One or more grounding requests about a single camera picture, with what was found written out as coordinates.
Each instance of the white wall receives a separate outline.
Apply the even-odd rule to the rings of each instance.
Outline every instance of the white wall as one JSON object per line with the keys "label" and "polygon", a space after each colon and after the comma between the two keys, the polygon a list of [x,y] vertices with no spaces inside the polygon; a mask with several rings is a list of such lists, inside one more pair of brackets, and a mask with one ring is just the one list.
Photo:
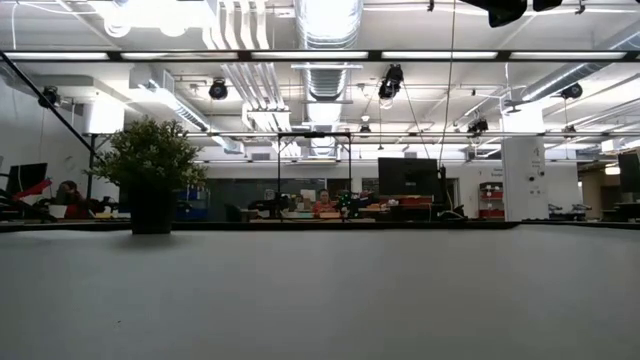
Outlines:
{"label": "white wall", "polygon": [[[59,111],[70,122],[71,113]],[[81,132],[83,127],[82,117],[75,116],[74,128]],[[75,181],[80,192],[86,193],[87,177],[82,170],[88,168],[89,151],[49,110],[40,107],[34,96],[14,90],[1,78],[0,156],[4,157],[2,173],[8,173],[12,165],[48,163],[54,196],[65,180]],[[0,178],[0,188],[5,186],[6,178]]]}
{"label": "white wall", "polygon": [[[214,163],[208,165],[208,177],[220,179],[269,179],[278,177],[277,163]],[[472,217],[478,216],[478,186],[483,182],[500,182],[503,180],[502,163],[500,161],[485,163],[445,164],[447,177],[457,178],[461,204],[465,206],[465,213]],[[295,178],[348,178],[347,164],[335,165],[282,165],[281,177]],[[571,210],[572,204],[581,202],[578,187],[578,171],[576,164],[547,164],[547,179],[549,182],[549,202]],[[353,164],[353,189],[362,188],[362,178],[377,178],[378,166],[375,163]]]}

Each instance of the person with red shirt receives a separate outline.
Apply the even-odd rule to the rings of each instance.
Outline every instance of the person with red shirt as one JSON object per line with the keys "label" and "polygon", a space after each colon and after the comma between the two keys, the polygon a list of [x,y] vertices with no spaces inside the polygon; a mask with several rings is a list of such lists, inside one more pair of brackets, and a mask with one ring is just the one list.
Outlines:
{"label": "person with red shirt", "polygon": [[336,210],[333,208],[333,205],[331,205],[331,200],[329,199],[329,191],[327,189],[322,189],[320,190],[319,194],[320,201],[316,202],[316,204],[313,206],[313,215],[318,216],[320,213],[324,212],[336,212]]}

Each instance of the white ceiling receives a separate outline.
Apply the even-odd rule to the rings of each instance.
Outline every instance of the white ceiling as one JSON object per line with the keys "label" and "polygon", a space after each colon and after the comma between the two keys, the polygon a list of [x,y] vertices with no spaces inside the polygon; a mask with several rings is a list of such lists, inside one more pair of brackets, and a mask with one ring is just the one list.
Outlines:
{"label": "white ceiling", "polygon": [[[428,1],[398,0],[365,0],[358,48],[362,49],[446,49],[451,46],[452,1],[436,1],[436,11],[407,8],[406,4],[415,3],[424,6]],[[82,2],[71,3],[75,10],[89,11],[91,7]],[[268,17],[269,40],[274,48],[297,48],[295,19],[279,17],[287,9],[293,9],[292,0],[269,0]],[[561,10],[574,9],[577,1],[564,1]],[[640,6],[635,1],[600,1],[586,2],[587,12],[582,15],[545,14],[525,16],[520,20],[497,29],[488,25],[486,16],[469,15],[465,11],[477,8],[456,4],[461,12],[456,13],[454,29],[454,47],[458,49],[593,49],[596,44],[612,36],[621,29],[638,21]],[[11,12],[14,2],[0,3],[0,48],[10,49],[12,40]],[[55,4],[41,5],[52,10],[63,11]],[[85,15],[86,24],[71,15],[48,13],[39,9],[18,5],[15,12],[15,33],[17,49],[109,49],[121,48],[132,50],[161,49],[204,49],[199,29],[190,29],[183,36],[170,38],[157,29],[134,29],[124,38],[108,38],[98,36],[102,32],[103,21],[98,15]],[[290,68],[291,64],[277,63],[276,71],[285,101],[292,111],[292,123],[300,123],[304,118],[304,105],[300,73]],[[528,85],[562,64],[516,63],[508,67],[511,86]],[[130,65],[127,64],[29,64],[21,65],[33,74],[89,75],[109,86],[129,93],[128,75]],[[351,74],[351,86],[348,99],[353,104],[343,107],[342,120],[354,131],[358,127],[362,115],[369,115],[371,123],[380,121],[382,115],[383,131],[407,131],[415,122],[407,101],[406,93],[400,93],[390,110],[379,110],[377,99],[370,101],[370,95],[377,93],[375,85],[384,75],[388,64],[367,63],[363,69],[354,70]],[[216,64],[164,64],[159,68],[166,69],[176,76],[178,92],[187,98],[201,112],[212,115],[211,120],[219,128],[229,131],[242,130],[242,123],[237,115],[241,113],[242,102],[234,96],[233,89],[229,100],[211,101],[208,98],[208,86],[213,77],[222,76],[220,66]],[[433,130],[441,130],[445,114],[448,113],[449,124],[459,119],[469,109],[499,87],[506,86],[505,64],[454,64],[451,68],[451,80],[456,86],[451,92],[447,112],[446,103],[442,100],[446,90],[437,85],[448,83],[450,65],[445,63],[406,63],[402,64],[405,82],[408,85],[411,105],[417,121],[429,124]],[[605,70],[581,81],[585,93],[583,98],[620,82],[640,72],[640,64],[612,65]],[[201,84],[198,94],[189,90],[191,84]],[[357,84],[364,84],[361,91]],[[470,88],[478,86],[477,96],[471,95]],[[589,114],[604,111],[638,97],[637,89],[640,81],[635,80],[601,96],[581,101],[579,105],[567,111],[569,121]],[[545,118],[548,128],[562,127],[566,122],[564,111],[558,107],[558,99],[545,102]],[[620,123],[640,120],[640,111],[608,121]],[[492,122],[497,129],[497,122]],[[598,124],[588,130],[606,128],[607,123]]]}

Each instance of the black monitor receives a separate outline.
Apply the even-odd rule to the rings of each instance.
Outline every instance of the black monitor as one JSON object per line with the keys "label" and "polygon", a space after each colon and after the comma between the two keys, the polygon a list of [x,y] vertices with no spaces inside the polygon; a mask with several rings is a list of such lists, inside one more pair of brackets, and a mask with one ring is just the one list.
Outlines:
{"label": "black monitor", "polygon": [[442,202],[438,161],[431,159],[379,158],[380,195],[433,196]]}
{"label": "black monitor", "polygon": [[620,188],[625,193],[640,193],[640,152],[618,155]]}
{"label": "black monitor", "polygon": [[12,166],[7,181],[7,192],[15,195],[28,190],[47,177],[47,164],[29,164]]}

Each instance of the green leafy plant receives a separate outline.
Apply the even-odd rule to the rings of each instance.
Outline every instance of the green leafy plant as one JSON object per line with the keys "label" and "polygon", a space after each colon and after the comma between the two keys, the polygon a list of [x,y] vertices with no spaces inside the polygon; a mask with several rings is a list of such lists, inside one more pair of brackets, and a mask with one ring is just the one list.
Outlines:
{"label": "green leafy plant", "polygon": [[175,120],[134,122],[111,137],[111,150],[102,152],[87,173],[123,189],[178,190],[205,179],[204,168],[193,163],[199,148],[189,144],[187,132]]}

